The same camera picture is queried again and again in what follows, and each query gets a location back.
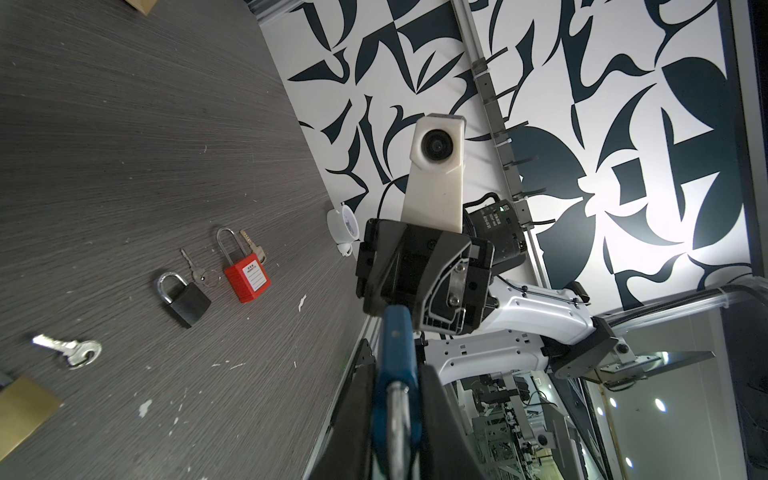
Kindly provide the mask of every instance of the metal frame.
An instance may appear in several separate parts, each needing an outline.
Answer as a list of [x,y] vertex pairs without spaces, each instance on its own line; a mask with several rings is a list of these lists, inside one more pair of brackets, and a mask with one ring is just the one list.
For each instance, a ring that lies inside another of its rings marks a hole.
[[[505,53],[507,50],[502,49],[486,60],[482,54],[480,38],[475,29],[475,21],[472,19],[472,11],[469,7],[469,3],[466,0],[451,0],[451,5],[453,5],[453,11],[456,15],[459,31],[462,33],[465,50],[472,63],[472,77],[475,80],[475,85],[477,86],[478,93],[482,100],[485,116],[488,119],[491,140],[494,142],[498,161],[504,171],[507,197],[512,202],[520,226],[526,230],[526,235],[530,240],[533,238],[533,235],[529,231],[529,229],[533,227],[533,219],[531,218],[531,211],[528,208],[526,198],[530,194],[541,192],[526,192],[523,190],[523,185],[520,181],[520,172],[517,168],[517,165],[522,163],[522,161],[517,162],[515,160],[515,154],[512,151],[511,137],[509,136],[512,130],[518,127],[524,127],[527,122],[507,128],[504,118],[502,117],[502,110],[498,106],[498,99],[511,94],[517,87],[509,88],[501,93],[497,93],[493,87],[491,72],[488,69],[488,63],[493,61],[499,55]],[[541,259],[538,258],[538,244],[533,243],[532,246],[533,248],[528,249],[528,254],[531,256],[531,262],[535,267],[536,280],[540,286],[549,286],[546,269],[544,268]]]
[[[734,127],[743,178],[742,189],[745,190],[744,213],[750,256],[753,273],[765,276],[768,265],[768,172],[750,6],[748,0],[730,0],[718,2],[718,8],[726,69],[731,87],[737,91],[733,99],[737,110]],[[735,58],[729,55],[730,51],[735,51]],[[742,141],[746,141],[746,148],[740,145]]]

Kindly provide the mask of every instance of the red padlock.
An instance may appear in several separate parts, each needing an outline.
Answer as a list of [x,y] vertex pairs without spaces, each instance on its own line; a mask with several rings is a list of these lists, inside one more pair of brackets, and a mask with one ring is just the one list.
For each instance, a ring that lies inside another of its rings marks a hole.
[[[220,234],[224,231],[232,234],[240,250],[243,251],[243,255],[245,255],[245,258],[237,263],[232,263],[230,254],[227,253],[227,249],[221,243]],[[272,285],[272,281],[266,275],[264,267],[261,266],[259,257],[255,253],[248,254],[240,239],[237,238],[237,235],[230,228],[220,228],[216,232],[216,241],[219,243],[221,252],[231,265],[224,270],[224,275],[230,281],[232,288],[237,294],[237,298],[240,299],[241,303],[253,302],[269,285]]]

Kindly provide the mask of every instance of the camera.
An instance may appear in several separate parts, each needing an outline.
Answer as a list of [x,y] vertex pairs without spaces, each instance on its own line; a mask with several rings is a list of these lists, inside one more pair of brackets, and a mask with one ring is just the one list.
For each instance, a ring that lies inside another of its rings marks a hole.
[[402,222],[462,232],[466,124],[464,117],[443,114],[416,122]]
[[453,153],[453,140],[445,130],[430,130],[422,140],[422,152],[431,161],[443,161]]
[[458,115],[429,114],[416,122],[411,161],[421,170],[444,174],[463,164],[466,120]]

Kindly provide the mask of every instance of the black padlock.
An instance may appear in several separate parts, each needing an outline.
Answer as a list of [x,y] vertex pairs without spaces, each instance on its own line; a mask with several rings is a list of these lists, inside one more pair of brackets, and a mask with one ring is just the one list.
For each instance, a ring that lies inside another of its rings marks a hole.
[[[175,276],[184,285],[184,289],[181,290],[181,293],[175,299],[171,299],[163,290],[163,282],[169,276]],[[157,278],[154,285],[160,298],[165,300],[165,303],[176,313],[187,328],[194,325],[210,306],[210,299],[205,296],[203,290],[200,290],[200,287],[194,283],[187,283],[176,272],[163,273]]]

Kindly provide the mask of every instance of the camera lens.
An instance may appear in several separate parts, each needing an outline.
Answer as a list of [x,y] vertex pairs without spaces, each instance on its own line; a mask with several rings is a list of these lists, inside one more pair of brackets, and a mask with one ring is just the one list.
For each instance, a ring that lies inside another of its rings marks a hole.
[[431,161],[445,160],[453,153],[453,141],[448,132],[430,130],[422,140],[422,151]]

